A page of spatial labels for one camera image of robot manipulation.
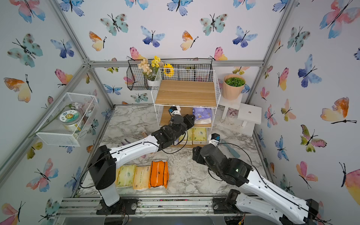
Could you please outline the purple tissue pack shelf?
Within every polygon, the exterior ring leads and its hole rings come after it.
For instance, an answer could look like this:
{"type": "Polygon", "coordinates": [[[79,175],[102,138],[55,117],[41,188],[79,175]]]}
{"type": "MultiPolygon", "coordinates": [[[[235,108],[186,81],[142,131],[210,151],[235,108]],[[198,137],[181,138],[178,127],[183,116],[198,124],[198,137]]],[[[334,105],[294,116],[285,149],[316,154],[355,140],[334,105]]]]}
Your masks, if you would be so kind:
{"type": "Polygon", "coordinates": [[[193,115],[195,116],[195,124],[211,124],[212,110],[210,108],[194,107],[193,115]]]}

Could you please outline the green tissue pack top shelf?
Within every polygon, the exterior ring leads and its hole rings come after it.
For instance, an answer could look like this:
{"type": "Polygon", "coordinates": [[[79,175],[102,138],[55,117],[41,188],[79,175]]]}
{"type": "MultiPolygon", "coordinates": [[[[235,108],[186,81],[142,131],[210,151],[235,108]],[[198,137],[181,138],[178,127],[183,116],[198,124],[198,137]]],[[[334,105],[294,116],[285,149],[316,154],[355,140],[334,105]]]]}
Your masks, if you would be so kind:
{"type": "Polygon", "coordinates": [[[123,165],[116,170],[116,187],[128,188],[133,185],[136,165],[123,165]]]}

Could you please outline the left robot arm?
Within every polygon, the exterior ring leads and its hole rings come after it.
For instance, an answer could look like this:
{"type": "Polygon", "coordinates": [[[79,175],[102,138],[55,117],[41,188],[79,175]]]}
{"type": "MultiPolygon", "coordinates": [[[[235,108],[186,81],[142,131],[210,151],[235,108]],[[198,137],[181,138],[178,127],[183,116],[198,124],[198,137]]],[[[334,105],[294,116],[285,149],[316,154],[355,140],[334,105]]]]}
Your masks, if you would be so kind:
{"type": "Polygon", "coordinates": [[[146,138],[130,144],[109,149],[98,147],[87,167],[94,187],[101,194],[105,205],[110,207],[120,200],[116,190],[116,169],[142,155],[162,151],[172,145],[195,124],[195,116],[174,115],[168,125],[151,133],[146,138]]]}

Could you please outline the orange-yellow tissue pack top shelf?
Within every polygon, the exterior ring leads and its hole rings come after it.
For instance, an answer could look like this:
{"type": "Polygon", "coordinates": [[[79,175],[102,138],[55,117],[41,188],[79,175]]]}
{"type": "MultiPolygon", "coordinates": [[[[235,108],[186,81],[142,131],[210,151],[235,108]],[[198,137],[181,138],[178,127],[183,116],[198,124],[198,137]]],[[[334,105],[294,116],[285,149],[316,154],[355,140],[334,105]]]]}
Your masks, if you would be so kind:
{"type": "Polygon", "coordinates": [[[145,191],[151,187],[150,185],[151,166],[139,166],[136,168],[133,190],[145,191]]]}

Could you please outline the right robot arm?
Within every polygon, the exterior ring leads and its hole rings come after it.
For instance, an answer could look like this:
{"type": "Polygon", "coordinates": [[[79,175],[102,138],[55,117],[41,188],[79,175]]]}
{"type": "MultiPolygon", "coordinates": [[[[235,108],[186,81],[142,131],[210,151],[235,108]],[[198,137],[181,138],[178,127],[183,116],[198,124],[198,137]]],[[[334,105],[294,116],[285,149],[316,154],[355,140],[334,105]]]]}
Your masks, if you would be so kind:
{"type": "Polygon", "coordinates": [[[238,158],[227,158],[213,144],[195,147],[193,160],[208,167],[231,189],[226,203],[241,212],[255,214],[277,225],[314,225],[319,204],[298,198],[265,179],[251,165],[238,158]]]}

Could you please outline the orange tissue pack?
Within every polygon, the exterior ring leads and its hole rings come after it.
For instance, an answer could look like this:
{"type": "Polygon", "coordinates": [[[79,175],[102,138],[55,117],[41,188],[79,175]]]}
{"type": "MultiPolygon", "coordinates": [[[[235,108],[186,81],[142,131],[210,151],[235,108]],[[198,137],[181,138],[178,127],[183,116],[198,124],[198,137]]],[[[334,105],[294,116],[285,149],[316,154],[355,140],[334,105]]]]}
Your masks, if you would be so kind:
{"type": "Polygon", "coordinates": [[[167,161],[152,161],[150,174],[151,188],[167,188],[169,181],[169,170],[167,161]]]}

